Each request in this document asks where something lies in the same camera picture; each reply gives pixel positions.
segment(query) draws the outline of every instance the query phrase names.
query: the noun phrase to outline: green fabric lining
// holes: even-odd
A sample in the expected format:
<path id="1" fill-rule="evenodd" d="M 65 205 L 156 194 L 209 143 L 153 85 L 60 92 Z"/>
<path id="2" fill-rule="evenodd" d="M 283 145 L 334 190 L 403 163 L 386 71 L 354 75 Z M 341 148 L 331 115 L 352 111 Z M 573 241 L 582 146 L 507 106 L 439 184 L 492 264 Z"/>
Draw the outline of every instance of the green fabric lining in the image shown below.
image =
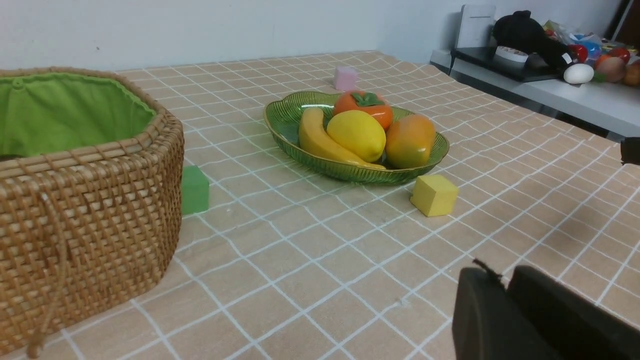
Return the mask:
<path id="1" fill-rule="evenodd" d="M 125 140 L 155 115 L 113 79 L 64 72 L 0 78 L 1 154 L 27 157 Z"/>

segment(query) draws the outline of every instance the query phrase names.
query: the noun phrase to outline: white egg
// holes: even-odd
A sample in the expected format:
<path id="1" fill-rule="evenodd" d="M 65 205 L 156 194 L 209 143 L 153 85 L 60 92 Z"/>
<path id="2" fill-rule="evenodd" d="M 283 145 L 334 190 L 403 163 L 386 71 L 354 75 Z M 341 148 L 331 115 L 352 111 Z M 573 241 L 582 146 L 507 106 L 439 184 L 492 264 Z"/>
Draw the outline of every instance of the white egg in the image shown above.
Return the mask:
<path id="1" fill-rule="evenodd" d="M 564 80 L 569 84 L 584 84 L 593 79 L 593 67 L 586 64 L 575 64 L 564 71 Z"/>

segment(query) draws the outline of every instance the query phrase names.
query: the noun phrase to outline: green foam block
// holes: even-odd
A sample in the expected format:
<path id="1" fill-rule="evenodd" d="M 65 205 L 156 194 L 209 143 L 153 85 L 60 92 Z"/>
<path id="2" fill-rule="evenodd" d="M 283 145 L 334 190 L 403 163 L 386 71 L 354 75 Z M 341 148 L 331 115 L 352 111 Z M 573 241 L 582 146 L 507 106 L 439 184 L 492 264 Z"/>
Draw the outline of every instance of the green foam block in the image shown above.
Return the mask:
<path id="1" fill-rule="evenodd" d="M 209 180 L 197 166 L 182 170 L 182 214 L 201 213 L 209 209 Z"/>

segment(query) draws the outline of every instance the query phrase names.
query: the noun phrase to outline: fruit bowl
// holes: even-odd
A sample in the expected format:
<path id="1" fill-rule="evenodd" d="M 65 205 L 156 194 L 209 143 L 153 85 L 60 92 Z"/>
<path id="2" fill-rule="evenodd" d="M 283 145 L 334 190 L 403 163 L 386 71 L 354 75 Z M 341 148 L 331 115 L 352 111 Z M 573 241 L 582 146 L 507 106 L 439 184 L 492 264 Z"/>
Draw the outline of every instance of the fruit bowl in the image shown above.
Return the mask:
<path id="1" fill-rule="evenodd" d="M 340 94 L 325 94 L 322 92 L 302 91 L 287 95 L 284 99 L 274 101 L 264 108 L 266 122 L 273 139 L 278 146 L 299 163 L 335 179 L 352 183 L 367 184 L 403 184 L 429 172 L 442 161 L 449 152 L 449 141 L 440 133 L 436 133 L 436 141 L 431 150 L 429 162 L 423 167 L 392 169 L 375 169 L 361 167 L 339 161 L 320 158 L 311 155 L 300 148 L 298 129 L 300 118 L 305 108 L 318 107 L 324 111 L 324 125 L 331 119 L 333 104 Z M 394 121 L 413 112 L 392 107 Z"/>

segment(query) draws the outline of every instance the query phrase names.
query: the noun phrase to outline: white wall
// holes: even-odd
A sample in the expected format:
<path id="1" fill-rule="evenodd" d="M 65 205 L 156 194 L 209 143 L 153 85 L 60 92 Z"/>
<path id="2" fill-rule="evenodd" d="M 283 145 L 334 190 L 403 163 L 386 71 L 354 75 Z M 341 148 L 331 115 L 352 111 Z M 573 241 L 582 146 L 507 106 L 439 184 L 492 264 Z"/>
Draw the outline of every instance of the white wall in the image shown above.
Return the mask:
<path id="1" fill-rule="evenodd" d="M 603 32 L 621 0 L 0 0 L 0 69 L 131 69 L 380 49 L 427 62 L 464 3 Z"/>

